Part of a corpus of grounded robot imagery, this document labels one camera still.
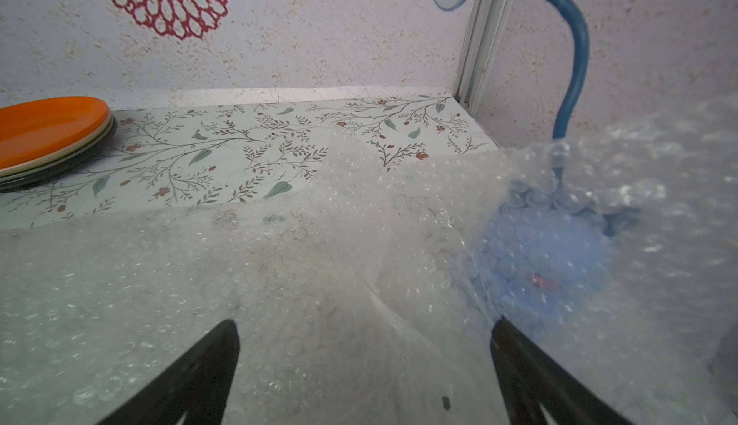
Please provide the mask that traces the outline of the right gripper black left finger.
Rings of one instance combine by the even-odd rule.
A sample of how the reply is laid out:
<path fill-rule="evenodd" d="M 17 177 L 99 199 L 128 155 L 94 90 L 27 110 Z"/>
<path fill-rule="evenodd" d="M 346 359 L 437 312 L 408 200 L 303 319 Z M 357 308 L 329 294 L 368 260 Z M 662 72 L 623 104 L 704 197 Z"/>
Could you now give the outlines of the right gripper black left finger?
<path fill-rule="evenodd" d="M 104 425 L 220 424 L 239 354 L 238 327 L 232 319 L 225 319 L 100 422 Z"/>

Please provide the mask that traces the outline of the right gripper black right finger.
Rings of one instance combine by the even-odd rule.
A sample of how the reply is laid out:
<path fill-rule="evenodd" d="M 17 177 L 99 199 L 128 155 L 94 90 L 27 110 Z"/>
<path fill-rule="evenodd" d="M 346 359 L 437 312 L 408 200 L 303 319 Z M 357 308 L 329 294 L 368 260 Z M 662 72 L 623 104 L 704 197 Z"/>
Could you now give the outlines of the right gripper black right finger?
<path fill-rule="evenodd" d="M 509 320 L 491 331 L 490 353 L 512 424 L 628 424 Z"/>

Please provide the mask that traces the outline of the clear bubble wrap sheet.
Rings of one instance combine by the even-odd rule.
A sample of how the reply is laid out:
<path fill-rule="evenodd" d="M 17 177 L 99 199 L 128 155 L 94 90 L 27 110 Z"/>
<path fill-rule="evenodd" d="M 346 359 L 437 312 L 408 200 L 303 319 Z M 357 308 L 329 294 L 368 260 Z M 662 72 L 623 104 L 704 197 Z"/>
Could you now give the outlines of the clear bubble wrap sheet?
<path fill-rule="evenodd" d="M 737 99 L 564 143 L 566 188 L 611 213 L 603 284 L 526 330 L 637 424 L 726 409 L 707 365 L 737 321 Z M 344 137 L 307 187 L 243 207 L 99 215 L 1 237 L 1 420 L 90 424 L 232 319 L 233 424 L 504 424 L 492 317 L 468 280 L 553 145 L 384 171 Z"/>

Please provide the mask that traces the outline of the orange plate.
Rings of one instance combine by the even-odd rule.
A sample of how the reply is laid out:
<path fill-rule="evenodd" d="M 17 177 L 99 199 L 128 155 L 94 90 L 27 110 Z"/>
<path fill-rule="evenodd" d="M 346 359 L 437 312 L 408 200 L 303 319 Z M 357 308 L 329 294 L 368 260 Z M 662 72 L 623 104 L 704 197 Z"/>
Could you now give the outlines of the orange plate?
<path fill-rule="evenodd" d="M 92 97 L 42 99 L 1 110 L 1 174 L 14 175 L 88 146 L 110 127 L 107 103 Z"/>

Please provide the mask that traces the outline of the yellow plate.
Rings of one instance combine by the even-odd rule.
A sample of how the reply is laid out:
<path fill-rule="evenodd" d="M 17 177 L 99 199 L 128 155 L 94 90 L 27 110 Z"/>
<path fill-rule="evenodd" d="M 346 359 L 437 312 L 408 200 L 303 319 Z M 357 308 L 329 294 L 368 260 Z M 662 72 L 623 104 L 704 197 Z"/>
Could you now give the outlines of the yellow plate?
<path fill-rule="evenodd" d="M 102 126 L 100 130 L 95 130 L 89 136 L 82 138 L 80 142 L 75 142 L 63 149 L 57 150 L 45 156 L 38 157 L 30 162 L 20 163 L 19 165 L 14 165 L 13 167 L 2 168 L 1 177 L 6 178 L 25 175 L 32 172 L 33 170 L 41 169 L 44 167 L 51 167 L 51 165 L 69 160 L 73 156 L 83 154 L 86 150 L 92 148 L 94 144 L 97 144 L 98 142 L 101 142 L 104 138 L 107 138 L 107 136 L 109 136 L 109 134 L 113 132 L 113 127 L 115 127 L 115 123 L 115 117 L 113 115 L 109 115 L 107 121 L 105 122 L 105 125 Z"/>

